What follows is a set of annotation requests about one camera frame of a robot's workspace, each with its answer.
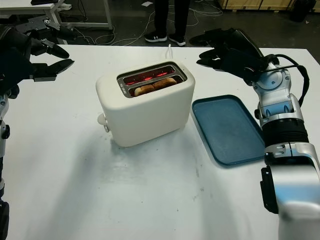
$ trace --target toaster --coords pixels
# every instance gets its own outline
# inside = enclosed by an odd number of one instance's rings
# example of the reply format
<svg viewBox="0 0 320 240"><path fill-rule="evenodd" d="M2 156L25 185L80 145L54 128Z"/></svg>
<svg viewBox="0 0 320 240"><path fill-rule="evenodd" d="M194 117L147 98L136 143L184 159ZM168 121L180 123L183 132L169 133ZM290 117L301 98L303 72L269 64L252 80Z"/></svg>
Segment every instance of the toaster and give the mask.
<svg viewBox="0 0 320 240"><path fill-rule="evenodd" d="M168 79L176 84L136 95L138 88ZM195 79L183 64L170 60L108 73L95 86L104 113L98 122L111 131L119 146L131 147L187 123Z"/></svg>

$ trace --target toaster knob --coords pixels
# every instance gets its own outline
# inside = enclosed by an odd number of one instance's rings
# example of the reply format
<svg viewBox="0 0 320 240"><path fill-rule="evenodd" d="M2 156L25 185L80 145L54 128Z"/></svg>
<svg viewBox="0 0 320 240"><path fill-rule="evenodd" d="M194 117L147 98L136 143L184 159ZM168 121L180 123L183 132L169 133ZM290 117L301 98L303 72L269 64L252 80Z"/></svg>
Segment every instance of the toaster knob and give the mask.
<svg viewBox="0 0 320 240"><path fill-rule="evenodd" d="M108 127L108 122L106 120L106 116L101 113L99 116L98 116L98 123L101 124L103 127L104 127L104 130L108 133L110 131L109 127Z"/></svg>

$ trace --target floor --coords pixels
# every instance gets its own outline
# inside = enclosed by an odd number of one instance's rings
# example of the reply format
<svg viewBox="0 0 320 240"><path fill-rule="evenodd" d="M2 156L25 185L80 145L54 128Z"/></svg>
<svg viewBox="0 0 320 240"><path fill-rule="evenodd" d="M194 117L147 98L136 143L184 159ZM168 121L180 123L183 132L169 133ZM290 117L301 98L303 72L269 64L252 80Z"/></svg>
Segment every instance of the floor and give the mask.
<svg viewBox="0 0 320 240"><path fill-rule="evenodd" d="M142 35L149 21L150 14L154 11L154 5L148 7L142 6L144 0L109 0L111 9L112 23L114 25L114 36L112 31L101 28L78 28L85 36L92 37L92 40L99 36L97 44L114 44L117 46L167 46L169 42L148 43ZM203 14L189 11L188 26L186 31L187 47L192 47L188 39L202 34L205 30L215 28L229 29L240 28L244 30L251 39L260 48L302 48L308 49L313 57L320 63L320 13L310 13L303 22L294 22L289 19L288 12L273 13L270 11L224 11L215 8L214 1L202 0L197 2L191 0L190 8ZM61 13L65 21L81 21L83 17L79 15L77 5L73 9ZM148 25L147 32L154 30L153 16ZM104 16L90 15L88 20L91 22L105 22ZM168 32L174 32L174 14L170 13L168 17ZM88 44L83 37L79 37L69 44Z"/></svg>

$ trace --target white table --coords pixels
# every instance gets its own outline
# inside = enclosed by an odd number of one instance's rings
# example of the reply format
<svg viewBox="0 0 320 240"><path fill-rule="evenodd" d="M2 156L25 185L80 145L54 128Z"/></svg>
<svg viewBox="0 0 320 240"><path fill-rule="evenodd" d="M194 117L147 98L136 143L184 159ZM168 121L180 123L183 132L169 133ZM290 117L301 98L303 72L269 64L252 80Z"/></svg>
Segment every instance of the white table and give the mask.
<svg viewBox="0 0 320 240"><path fill-rule="evenodd" d="M264 162L225 168L211 161L192 117L185 128L130 148L97 123L96 80L164 58L165 47L63 45L75 63L55 82L19 84L5 122L4 200L8 240L276 240L278 216L264 209ZM251 113L258 96L241 79L196 64L206 48L173 48L196 79L194 100L232 94ZM304 49L262 49L307 67L302 111L320 150L320 66ZM43 54L34 62L58 59ZM302 78L290 69L292 92Z"/></svg>
<svg viewBox="0 0 320 240"><path fill-rule="evenodd" d="M60 24L61 19L59 14L56 14L56 10L64 1L31 5L31 0L0 0L0 15L44 14L56 24ZM60 44L67 44L65 40L59 38L57 40Z"/></svg>
<svg viewBox="0 0 320 240"><path fill-rule="evenodd" d="M23 14L45 14L55 23L71 27L103 27L112 29L112 21L108 0L103 0L103 7L107 22L62 22L57 8L65 0L59 0L57 3L31 5L31 0L0 0L0 15L23 15ZM59 40L60 44L67 44L65 40Z"/></svg>

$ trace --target person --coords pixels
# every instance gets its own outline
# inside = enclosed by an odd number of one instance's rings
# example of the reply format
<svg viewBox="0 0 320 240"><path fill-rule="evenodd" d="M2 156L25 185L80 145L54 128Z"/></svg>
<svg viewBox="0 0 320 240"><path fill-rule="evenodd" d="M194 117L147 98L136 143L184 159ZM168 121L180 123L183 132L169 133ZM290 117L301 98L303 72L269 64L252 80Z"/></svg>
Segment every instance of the person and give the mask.
<svg viewBox="0 0 320 240"><path fill-rule="evenodd" d="M178 46L186 45L185 34L188 20L190 0L174 0L174 27L175 33L167 36L167 18L169 12L169 0L155 0L154 2L154 26L155 31L144 35L149 43L170 41Z"/></svg>

